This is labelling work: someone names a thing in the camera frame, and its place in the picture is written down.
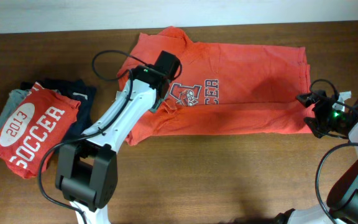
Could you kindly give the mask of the orange McKinney Boyd soccer t-shirt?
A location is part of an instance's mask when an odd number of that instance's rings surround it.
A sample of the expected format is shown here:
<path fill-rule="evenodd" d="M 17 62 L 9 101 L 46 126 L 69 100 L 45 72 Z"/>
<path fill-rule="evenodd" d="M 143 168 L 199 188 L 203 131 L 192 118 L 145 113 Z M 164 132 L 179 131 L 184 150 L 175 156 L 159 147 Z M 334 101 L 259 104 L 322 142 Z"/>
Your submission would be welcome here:
<path fill-rule="evenodd" d="M 166 100 L 147 112 L 126 142 L 134 146 L 151 136 L 303 134 L 309 108 L 296 99 L 310 85 L 310 65 L 303 47 L 193 42 L 168 27 L 140 34 L 123 70 L 154 63 L 161 51 L 183 66 Z"/>

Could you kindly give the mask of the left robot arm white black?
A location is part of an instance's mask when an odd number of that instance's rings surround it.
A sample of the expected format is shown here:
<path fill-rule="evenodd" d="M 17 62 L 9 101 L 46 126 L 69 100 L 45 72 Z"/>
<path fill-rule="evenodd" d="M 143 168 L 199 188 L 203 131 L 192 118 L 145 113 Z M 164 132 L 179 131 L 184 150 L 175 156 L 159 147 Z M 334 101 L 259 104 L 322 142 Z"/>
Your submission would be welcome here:
<path fill-rule="evenodd" d="M 78 223 L 109 223 L 108 202 L 117 186 L 117 154 L 146 112 L 156 112 L 182 71 L 180 60 L 161 51 L 153 64 L 141 62 L 114 103 L 80 137 L 60 144 L 55 186 Z"/>

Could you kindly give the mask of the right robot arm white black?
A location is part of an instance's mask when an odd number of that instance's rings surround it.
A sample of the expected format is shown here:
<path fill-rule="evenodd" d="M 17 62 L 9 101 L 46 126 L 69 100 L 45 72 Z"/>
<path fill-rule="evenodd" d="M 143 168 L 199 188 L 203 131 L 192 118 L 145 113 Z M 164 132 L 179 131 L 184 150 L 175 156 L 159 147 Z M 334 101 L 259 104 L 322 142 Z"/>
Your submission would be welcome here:
<path fill-rule="evenodd" d="M 323 90 L 297 96 L 304 107 L 314 107 L 314 117 L 304 121 L 317 138 L 337 133 L 347 142 L 330 149 L 319 163 L 314 181 L 318 205 L 280 213 L 273 223 L 358 223 L 358 158 L 334 184 L 326 200 L 322 200 L 319 191 L 319 177 L 328 156 L 344 147 L 354 147 L 358 156 L 358 99 L 347 110 L 344 102 L 350 96 L 350 92 L 335 93 L 326 100 Z"/>

